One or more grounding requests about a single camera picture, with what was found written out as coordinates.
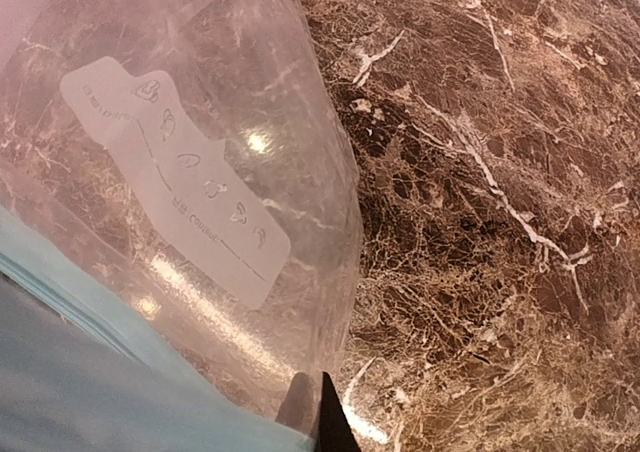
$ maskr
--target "black plastic piece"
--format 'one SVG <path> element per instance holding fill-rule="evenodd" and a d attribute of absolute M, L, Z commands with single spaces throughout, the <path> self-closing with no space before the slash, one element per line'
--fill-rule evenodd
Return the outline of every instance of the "black plastic piece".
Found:
<path fill-rule="evenodd" d="M 331 377 L 322 375 L 322 400 L 315 452 L 362 452 L 344 415 Z"/>

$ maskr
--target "marble countertop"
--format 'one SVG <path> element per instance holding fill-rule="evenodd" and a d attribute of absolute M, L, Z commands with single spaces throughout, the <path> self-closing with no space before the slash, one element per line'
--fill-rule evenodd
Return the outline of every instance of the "marble countertop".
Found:
<path fill-rule="evenodd" d="M 302 2 L 361 174 L 364 450 L 640 450 L 640 2 Z"/>

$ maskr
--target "blue fabric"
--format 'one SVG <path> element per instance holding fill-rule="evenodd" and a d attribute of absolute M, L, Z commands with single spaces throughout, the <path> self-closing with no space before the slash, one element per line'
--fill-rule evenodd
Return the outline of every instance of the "blue fabric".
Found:
<path fill-rule="evenodd" d="M 0 450 L 308 452 L 220 394 L 114 294 L 0 208 Z"/>

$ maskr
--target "printed label on bag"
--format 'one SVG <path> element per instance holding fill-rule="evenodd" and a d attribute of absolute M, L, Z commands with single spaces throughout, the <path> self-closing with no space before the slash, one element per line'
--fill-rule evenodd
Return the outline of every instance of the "printed label on bag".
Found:
<path fill-rule="evenodd" d="M 67 74 L 66 103 L 110 154 L 160 235 L 252 309 L 291 250 L 260 199 L 207 139 L 163 71 L 133 77 L 105 57 Z"/>

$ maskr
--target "marble surface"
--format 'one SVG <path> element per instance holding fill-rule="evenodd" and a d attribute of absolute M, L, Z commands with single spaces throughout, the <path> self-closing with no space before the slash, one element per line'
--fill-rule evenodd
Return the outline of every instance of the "marble surface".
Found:
<path fill-rule="evenodd" d="M 640 450 L 639 1 L 302 3 L 361 174 L 364 450 Z"/>

